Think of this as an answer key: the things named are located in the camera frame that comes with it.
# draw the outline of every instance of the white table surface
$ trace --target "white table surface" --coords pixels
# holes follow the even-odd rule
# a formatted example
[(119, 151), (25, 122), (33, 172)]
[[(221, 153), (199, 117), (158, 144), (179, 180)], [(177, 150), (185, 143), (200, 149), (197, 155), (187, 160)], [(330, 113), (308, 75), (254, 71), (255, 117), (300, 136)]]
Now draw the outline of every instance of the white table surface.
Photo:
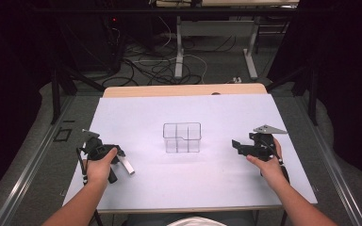
[[(199, 122), (199, 153), (166, 153), (167, 122)], [(253, 145), (248, 138), (261, 125), (286, 130), (270, 94), (101, 98), (90, 130), (105, 144), (119, 144), (135, 169), (128, 175), (112, 166), (118, 181), (109, 184), (97, 209), (105, 213), (183, 212), (259, 209), (281, 206), (275, 193), (231, 145)], [(289, 135), (282, 145), (292, 186), (309, 202), (316, 197)], [(79, 166), (64, 203), (82, 187)]]

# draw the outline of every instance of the clear acrylic box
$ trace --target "clear acrylic box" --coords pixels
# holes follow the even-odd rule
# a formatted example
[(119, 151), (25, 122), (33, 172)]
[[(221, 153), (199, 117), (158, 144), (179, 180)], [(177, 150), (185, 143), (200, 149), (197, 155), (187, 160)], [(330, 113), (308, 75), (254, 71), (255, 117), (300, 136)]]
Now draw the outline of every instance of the clear acrylic box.
[(165, 123), (163, 138), (167, 153), (199, 153), (201, 123)]

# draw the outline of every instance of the table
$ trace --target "table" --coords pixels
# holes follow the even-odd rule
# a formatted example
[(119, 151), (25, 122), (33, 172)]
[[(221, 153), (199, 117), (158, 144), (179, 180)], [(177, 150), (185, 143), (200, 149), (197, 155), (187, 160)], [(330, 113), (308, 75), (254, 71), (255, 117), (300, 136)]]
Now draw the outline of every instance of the table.
[[(299, 0), (203, 0), (202, 7), (269, 7), (297, 5)], [(185, 8), (189, 3), (156, 1), (158, 7)], [(249, 37), (248, 48), (243, 49), (246, 64), (251, 79), (257, 79), (255, 64), (252, 59), (252, 51), (260, 25), (260, 17), (256, 16), (252, 21), (182, 21), (177, 16), (177, 58), (174, 77), (182, 77), (182, 64), (184, 49), (182, 47), (182, 36), (235, 36)]]
[[(202, 124), (199, 153), (166, 153), (163, 123), (179, 121)], [(107, 186), (97, 210), (119, 214), (281, 207), (258, 168), (231, 146), (231, 139), (253, 144), (248, 133), (265, 123), (286, 130), (272, 97), (259, 84), (107, 89), (90, 130), (106, 144), (121, 145), (135, 174), (128, 175), (120, 164), (112, 166), (119, 180)], [(275, 137), (283, 146), (292, 186), (317, 203), (289, 136)], [(77, 166), (64, 203), (82, 185)]]

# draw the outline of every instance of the dark background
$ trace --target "dark background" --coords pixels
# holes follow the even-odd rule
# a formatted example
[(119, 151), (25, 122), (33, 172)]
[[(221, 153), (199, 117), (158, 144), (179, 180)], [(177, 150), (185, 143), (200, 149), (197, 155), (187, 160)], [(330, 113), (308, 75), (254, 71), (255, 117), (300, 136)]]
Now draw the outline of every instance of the dark background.
[[(44, 54), (46, 46), (25, 19), (19, 2), (22, 1), (0, 1), (0, 179), (36, 119), (41, 105), (39, 89), (50, 82), (52, 68), (50, 55)], [(36, 7), (51, 4), (32, 3)], [(299, 8), (328, 8), (337, 3), (302, 0)], [(81, 59), (74, 57), (74, 49), (69, 48), (60, 24), (52, 18), (42, 20), (48, 31), (45, 38), (60, 53), (60, 60), (82, 70), (77, 68)], [(155, 30), (155, 24), (148, 29)], [(304, 65), (319, 50), (318, 42), (323, 36), (326, 48), (319, 60), (319, 99), (334, 125), (335, 152), (362, 170), (362, 1), (340, 1), (336, 13), (327, 18), (295, 16), (269, 78), (276, 81)], [(110, 57), (106, 49), (102, 51), (102, 58), (105, 57)], [(98, 65), (93, 59), (90, 64)], [(294, 80), (304, 83), (301, 77)]]

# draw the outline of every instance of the black curtain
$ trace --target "black curtain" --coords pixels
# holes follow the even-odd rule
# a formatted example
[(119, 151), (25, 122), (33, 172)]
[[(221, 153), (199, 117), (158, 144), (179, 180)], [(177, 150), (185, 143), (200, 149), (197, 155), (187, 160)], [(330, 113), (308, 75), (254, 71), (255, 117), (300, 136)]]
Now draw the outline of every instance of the black curtain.
[[(318, 97), (334, 126), (334, 150), (362, 170), (362, 1), (301, 0), (298, 6), (330, 7), (334, 12), (326, 17), (297, 15), (292, 19), (269, 78), (278, 81), (320, 53), (315, 60)], [(306, 75), (292, 81), (305, 83)]]
[(50, 81), (16, 6), (0, 1), (0, 180), (36, 119), (39, 89)]

